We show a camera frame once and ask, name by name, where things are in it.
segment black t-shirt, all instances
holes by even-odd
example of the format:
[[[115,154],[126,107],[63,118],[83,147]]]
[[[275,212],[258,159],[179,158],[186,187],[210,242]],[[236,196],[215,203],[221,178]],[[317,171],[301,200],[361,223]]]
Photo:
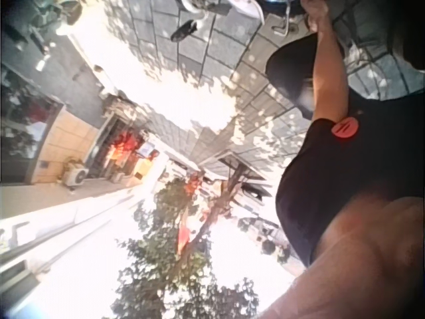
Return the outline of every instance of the black t-shirt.
[[[359,192],[388,200],[424,196],[424,107],[423,94],[359,107],[350,115],[358,129],[349,138],[336,136],[331,120],[309,127],[276,195],[280,223],[305,266],[327,226]]]

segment beige tile wall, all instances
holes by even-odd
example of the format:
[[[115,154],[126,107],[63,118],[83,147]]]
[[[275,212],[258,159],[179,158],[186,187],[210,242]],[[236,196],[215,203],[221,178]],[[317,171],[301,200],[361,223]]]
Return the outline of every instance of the beige tile wall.
[[[98,131],[70,112],[62,110],[42,146],[31,182],[55,182],[62,173],[64,161],[69,157],[84,161]],[[48,162],[47,168],[41,167],[43,161]]]

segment storefront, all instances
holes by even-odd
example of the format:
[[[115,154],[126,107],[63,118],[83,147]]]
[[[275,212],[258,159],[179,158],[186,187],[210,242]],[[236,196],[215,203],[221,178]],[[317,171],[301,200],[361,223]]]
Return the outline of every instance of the storefront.
[[[1,65],[3,183],[31,183],[41,146],[61,107],[60,102]]]

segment red sticker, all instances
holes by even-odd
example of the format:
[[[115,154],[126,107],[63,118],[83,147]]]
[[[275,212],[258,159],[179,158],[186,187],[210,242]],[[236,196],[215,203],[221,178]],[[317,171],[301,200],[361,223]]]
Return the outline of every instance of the red sticker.
[[[339,138],[350,138],[359,129],[359,122],[355,118],[345,118],[332,127],[333,135]]]

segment skin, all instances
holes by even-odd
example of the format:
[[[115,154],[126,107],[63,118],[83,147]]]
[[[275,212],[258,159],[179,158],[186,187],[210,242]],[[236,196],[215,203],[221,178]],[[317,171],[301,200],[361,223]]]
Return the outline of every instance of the skin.
[[[323,0],[301,0],[318,32],[313,119],[347,115],[347,76]],[[313,264],[261,319],[398,318],[423,280],[424,200],[359,194],[328,226]]]

